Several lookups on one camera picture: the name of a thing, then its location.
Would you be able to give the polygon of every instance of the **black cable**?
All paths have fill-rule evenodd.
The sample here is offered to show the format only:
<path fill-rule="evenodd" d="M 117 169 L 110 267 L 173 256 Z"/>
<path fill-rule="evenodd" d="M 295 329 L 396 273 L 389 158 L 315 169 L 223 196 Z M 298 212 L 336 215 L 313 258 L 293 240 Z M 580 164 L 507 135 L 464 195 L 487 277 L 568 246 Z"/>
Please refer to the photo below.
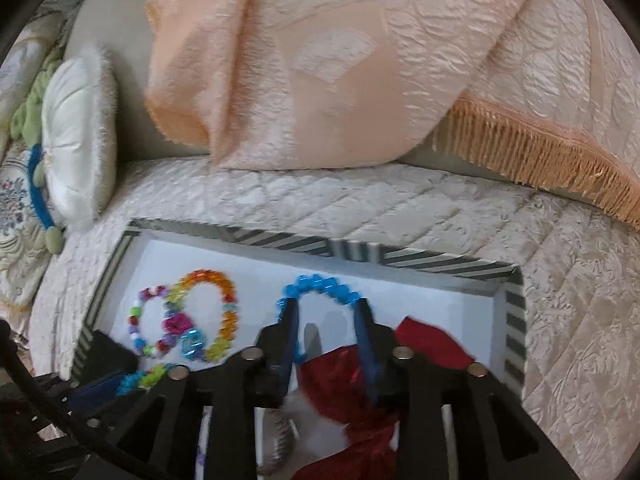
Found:
<path fill-rule="evenodd" d="M 52 402 L 20 361 L 15 343 L 9 338 L 10 333 L 9 324 L 5 320 L 0 320 L 0 365 L 36 410 L 62 431 L 75 437 L 78 444 L 127 473 L 141 480 L 175 480 L 167 473 L 112 446 L 84 424 L 69 416 L 61 406 Z"/>

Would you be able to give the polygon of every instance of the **fluffy white pillow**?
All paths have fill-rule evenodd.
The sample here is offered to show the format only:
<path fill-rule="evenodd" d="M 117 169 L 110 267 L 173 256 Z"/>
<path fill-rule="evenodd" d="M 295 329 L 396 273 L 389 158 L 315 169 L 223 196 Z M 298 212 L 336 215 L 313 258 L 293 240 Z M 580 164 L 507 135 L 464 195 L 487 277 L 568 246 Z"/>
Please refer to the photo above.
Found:
<path fill-rule="evenodd" d="M 69 225 L 86 227 L 116 177 L 116 83 L 104 53 L 84 49 L 52 76 L 42 101 L 47 189 Z"/>

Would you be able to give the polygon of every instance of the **blue beaded bracelet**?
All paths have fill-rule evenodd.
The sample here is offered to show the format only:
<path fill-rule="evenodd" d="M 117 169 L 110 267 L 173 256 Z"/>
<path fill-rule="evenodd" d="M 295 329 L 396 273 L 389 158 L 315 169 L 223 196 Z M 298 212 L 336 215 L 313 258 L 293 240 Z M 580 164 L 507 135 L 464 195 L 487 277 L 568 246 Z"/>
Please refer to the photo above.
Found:
<path fill-rule="evenodd" d="M 282 292 L 283 298 L 278 300 L 278 323 L 282 320 L 282 311 L 287 304 L 287 299 L 299 300 L 301 296 L 308 292 L 315 291 L 318 294 L 326 294 L 334 298 L 337 303 L 348 304 L 355 307 L 355 303 L 361 298 L 357 292 L 349 289 L 348 285 L 338 282 L 337 278 L 323 278 L 320 274 L 307 276 L 302 274 L 296 279 L 296 283 L 286 285 Z M 300 341 L 296 341 L 293 361 L 295 364 L 302 364 L 306 361 L 306 354 L 301 350 Z"/>

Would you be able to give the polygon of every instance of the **blue cord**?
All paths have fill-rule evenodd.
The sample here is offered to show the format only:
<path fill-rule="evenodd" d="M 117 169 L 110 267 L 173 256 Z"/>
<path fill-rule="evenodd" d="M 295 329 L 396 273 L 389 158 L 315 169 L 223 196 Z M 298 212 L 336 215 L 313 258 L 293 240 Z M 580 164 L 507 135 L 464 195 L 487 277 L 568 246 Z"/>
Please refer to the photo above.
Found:
<path fill-rule="evenodd" d="M 337 278 L 323 278 L 320 274 L 314 274 L 313 276 L 306 276 L 302 274 L 298 276 L 296 283 L 286 285 L 283 289 L 284 297 L 278 300 L 276 304 L 278 307 L 278 323 L 282 320 L 282 311 L 287 304 L 287 298 L 293 298 L 298 300 L 304 294 L 315 291 L 319 294 L 326 294 L 331 298 L 334 298 L 337 303 L 349 304 L 355 307 L 357 301 L 361 298 L 361 295 L 357 292 L 352 292 L 349 287 L 343 283 L 339 283 Z M 293 362 L 299 365 L 306 361 L 306 354 L 302 351 L 300 341 L 296 341 L 295 351 L 293 355 Z"/>
<path fill-rule="evenodd" d="M 36 170 L 36 166 L 42 158 L 42 146 L 34 144 L 31 149 L 31 155 L 29 157 L 29 163 L 27 165 L 27 175 L 29 177 L 29 193 L 31 195 L 31 205 L 36 212 L 36 216 L 42 222 L 45 229 L 49 229 L 54 226 L 53 219 L 47 209 L 47 204 L 44 202 L 41 190 L 39 190 L 33 183 L 33 172 Z"/>

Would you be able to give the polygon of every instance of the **metal spring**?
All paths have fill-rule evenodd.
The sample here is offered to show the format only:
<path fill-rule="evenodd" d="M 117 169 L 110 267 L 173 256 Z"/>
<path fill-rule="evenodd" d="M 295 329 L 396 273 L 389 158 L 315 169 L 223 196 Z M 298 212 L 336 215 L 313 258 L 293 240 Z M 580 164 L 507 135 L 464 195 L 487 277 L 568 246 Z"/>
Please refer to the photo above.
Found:
<path fill-rule="evenodd" d="M 264 459 L 264 463 L 256 466 L 258 476 L 269 476 L 280 470 L 291 456 L 296 441 L 291 421 L 282 413 L 282 410 L 268 408 L 264 410 L 264 418 L 267 416 L 273 417 L 275 420 L 276 444 L 275 450 Z"/>

